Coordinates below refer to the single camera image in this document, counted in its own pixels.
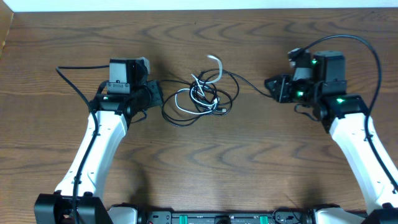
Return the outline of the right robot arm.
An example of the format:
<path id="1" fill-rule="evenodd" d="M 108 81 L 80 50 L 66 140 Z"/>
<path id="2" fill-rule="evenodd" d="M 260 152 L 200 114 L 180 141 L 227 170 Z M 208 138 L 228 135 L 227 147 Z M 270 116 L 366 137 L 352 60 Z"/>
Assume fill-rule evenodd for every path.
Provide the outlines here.
<path id="1" fill-rule="evenodd" d="M 294 74 L 265 80 L 279 103 L 311 108 L 310 119 L 343 151 L 366 203 L 366 217 L 338 205 L 311 209 L 306 223 L 397 223 L 397 168 L 380 141 L 370 110 L 359 95 L 346 92 L 345 57 L 339 51 L 294 49 L 288 53 Z"/>

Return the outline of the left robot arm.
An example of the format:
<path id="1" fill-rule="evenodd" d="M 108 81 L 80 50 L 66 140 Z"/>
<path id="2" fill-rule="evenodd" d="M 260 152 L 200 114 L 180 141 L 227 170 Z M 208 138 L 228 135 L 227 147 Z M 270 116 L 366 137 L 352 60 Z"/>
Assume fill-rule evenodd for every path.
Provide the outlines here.
<path id="1" fill-rule="evenodd" d="M 103 195 L 116 149 L 133 117 L 163 103 L 157 80 L 148 80 L 150 63 L 144 57 L 112 58 L 109 79 L 92 100 L 84 138 L 62 181 L 52 194 L 40 194 L 34 205 L 37 223 L 145 223 L 145 212 L 122 203 L 110 209 Z"/>

